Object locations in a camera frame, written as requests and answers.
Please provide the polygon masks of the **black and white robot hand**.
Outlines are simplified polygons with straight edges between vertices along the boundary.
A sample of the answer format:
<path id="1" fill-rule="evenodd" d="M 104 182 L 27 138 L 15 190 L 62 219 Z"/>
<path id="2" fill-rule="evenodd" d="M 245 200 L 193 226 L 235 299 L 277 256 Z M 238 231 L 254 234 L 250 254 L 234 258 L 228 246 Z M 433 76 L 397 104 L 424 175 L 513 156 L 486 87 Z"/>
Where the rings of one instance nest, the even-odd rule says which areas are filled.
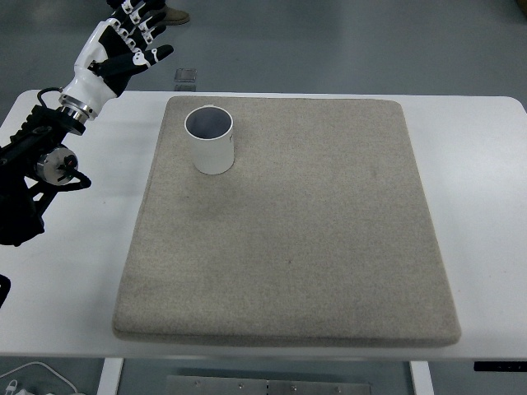
<path id="1" fill-rule="evenodd" d="M 169 44 L 154 48 L 166 30 L 164 1 L 112 1 L 112 13 L 92 32 L 74 64 L 74 78 L 59 99 L 61 110 L 80 123 L 95 119 L 122 95 L 130 79 L 169 57 Z"/>

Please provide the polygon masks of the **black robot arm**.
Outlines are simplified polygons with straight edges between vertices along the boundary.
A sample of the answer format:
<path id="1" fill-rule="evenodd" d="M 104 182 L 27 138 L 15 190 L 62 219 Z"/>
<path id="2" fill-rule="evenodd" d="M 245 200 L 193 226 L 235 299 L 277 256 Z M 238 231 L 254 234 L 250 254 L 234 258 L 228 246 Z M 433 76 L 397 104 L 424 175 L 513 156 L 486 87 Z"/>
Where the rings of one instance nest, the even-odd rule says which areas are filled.
<path id="1" fill-rule="evenodd" d="M 85 132 L 87 114 L 62 106 L 51 109 L 39 91 L 39 103 L 10 142 L 1 148 L 1 244 L 19 246 L 44 233 L 44 212 L 61 192 L 89 188 L 78 158 L 63 145 L 69 133 Z"/>

